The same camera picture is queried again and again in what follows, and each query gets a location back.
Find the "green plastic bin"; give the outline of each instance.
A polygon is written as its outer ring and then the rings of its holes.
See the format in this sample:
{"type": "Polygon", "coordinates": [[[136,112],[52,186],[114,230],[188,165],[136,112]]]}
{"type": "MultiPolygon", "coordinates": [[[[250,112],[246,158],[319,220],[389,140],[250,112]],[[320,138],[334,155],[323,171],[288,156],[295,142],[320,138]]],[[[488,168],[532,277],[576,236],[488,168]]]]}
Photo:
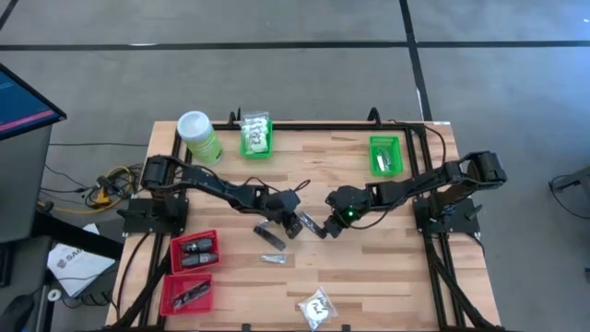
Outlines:
{"type": "Polygon", "coordinates": [[[246,153],[246,140],[243,137],[242,133],[240,136],[242,137],[242,142],[240,143],[240,154],[243,155],[246,159],[269,159],[270,154],[273,150],[273,121],[268,119],[268,134],[266,134],[266,142],[268,143],[268,150],[265,152],[259,153],[246,153]]]}
{"type": "Polygon", "coordinates": [[[393,176],[404,171],[404,161],[397,136],[369,137],[369,154],[371,155],[371,173],[374,176],[393,176]],[[385,151],[389,156],[389,168],[385,171],[379,168],[379,161],[377,161],[381,151],[385,151]]]}

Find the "small plastic bag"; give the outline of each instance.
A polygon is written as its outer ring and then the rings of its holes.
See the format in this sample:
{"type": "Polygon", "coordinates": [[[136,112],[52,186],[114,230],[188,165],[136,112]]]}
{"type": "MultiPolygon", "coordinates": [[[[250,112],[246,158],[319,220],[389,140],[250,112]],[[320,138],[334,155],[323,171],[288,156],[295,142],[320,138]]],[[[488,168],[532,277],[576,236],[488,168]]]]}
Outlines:
{"type": "Polygon", "coordinates": [[[246,154],[268,151],[268,112],[247,113],[240,124],[246,142],[246,154]]]}
{"type": "Polygon", "coordinates": [[[321,287],[314,295],[300,302],[299,307],[312,331],[315,331],[326,320],[338,316],[336,307],[330,302],[330,299],[321,287]]]}

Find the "black floor line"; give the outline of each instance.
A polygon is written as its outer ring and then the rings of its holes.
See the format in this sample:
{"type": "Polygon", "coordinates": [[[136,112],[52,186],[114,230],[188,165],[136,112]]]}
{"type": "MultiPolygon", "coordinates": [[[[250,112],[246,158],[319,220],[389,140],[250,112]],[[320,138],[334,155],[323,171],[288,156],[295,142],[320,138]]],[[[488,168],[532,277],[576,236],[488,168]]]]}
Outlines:
{"type": "Polygon", "coordinates": [[[4,13],[2,13],[2,16],[0,17],[0,30],[2,30],[2,28],[6,24],[8,18],[10,18],[10,14],[12,14],[12,10],[17,5],[17,2],[18,0],[11,0],[10,3],[8,3],[8,6],[6,6],[4,13]]]}
{"type": "Polygon", "coordinates": [[[0,51],[189,51],[189,50],[288,50],[379,49],[407,47],[405,41],[255,41],[79,45],[0,45],[0,51]]]}
{"type": "Polygon", "coordinates": [[[590,47],[590,41],[418,41],[418,48],[590,47]]]}
{"type": "Polygon", "coordinates": [[[414,27],[412,26],[412,17],[409,14],[407,0],[399,0],[399,6],[402,10],[402,18],[404,19],[404,29],[406,30],[407,36],[407,48],[409,50],[409,59],[412,62],[412,72],[414,73],[416,89],[418,90],[418,99],[420,111],[422,112],[422,120],[432,121],[431,104],[428,102],[426,83],[424,82],[422,65],[420,64],[420,56],[418,54],[418,47],[416,38],[414,36],[414,27]]]}

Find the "green basket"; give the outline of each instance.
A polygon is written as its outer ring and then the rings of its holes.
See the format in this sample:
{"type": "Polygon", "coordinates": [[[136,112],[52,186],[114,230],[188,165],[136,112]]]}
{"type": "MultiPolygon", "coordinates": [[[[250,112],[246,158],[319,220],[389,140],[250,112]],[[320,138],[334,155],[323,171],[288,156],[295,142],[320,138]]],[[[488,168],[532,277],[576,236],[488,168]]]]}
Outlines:
{"type": "Polygon", "coordinates": [[[268,143],[268,150],[265,152],[259,153],[246,153],[246,140],[244,139],[242,133],[240,136],[242,137],[242,142],[240,143],[240,154],[243,155],[246,159],[269,159],[270,153],[273,150],[273,121],[268,119],[268,134],[266,134],[266,142],[268,143]]]}
{"type": "Polygon", "coordinates": [[[402,151],[399,147],[397,136],[371,136],[369,137],[369,153],[371,155],[371,173],[375,176],[393,176],[404,171],[402,151]],[[389,157],[388,169],[382,171],[379,168],[377,156],[385,152],[389,157]]]}

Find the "white paper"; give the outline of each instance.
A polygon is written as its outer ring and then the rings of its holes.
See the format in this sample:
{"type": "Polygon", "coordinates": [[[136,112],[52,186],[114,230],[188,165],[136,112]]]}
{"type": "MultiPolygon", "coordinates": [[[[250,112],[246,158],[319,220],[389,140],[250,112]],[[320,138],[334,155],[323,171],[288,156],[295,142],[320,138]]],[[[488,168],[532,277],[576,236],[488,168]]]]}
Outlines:
{"type": "MultiPolygon", "coordinates": [[[[83,229],[84,231],[90,231],[95,234],[99,233],[95,224],[86,225],[83,229]]],[[[114,259],[90,254],[75,247],[59,243],[49,253],[47,268],[52,271],[58,280],[62,278],[84,279],[59,280],[68,295],[76,297],[113,263],[114,259]]]]}

